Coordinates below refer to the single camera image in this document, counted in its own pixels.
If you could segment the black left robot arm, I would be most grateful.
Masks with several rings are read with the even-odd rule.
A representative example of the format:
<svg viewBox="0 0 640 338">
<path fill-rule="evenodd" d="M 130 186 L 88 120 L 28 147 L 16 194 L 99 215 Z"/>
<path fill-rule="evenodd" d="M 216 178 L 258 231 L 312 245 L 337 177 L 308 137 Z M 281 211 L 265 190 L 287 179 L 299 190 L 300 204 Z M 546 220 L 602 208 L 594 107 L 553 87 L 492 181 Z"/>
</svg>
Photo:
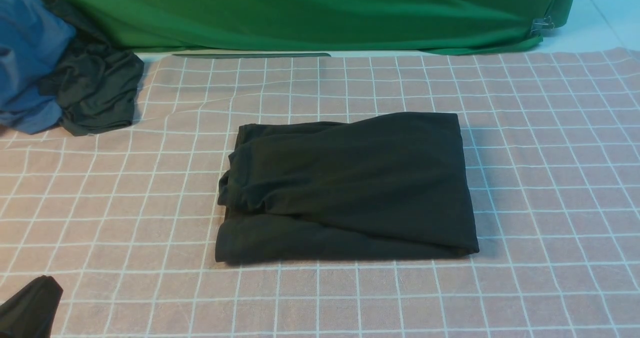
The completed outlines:
<svg viewBox="0 0 640 338">
<path fill-rule="evenodd" d="M 30 281 L 0 306 L 0 336 L 50 337 L 63 292 L 52 276 Z"/>
</svg>

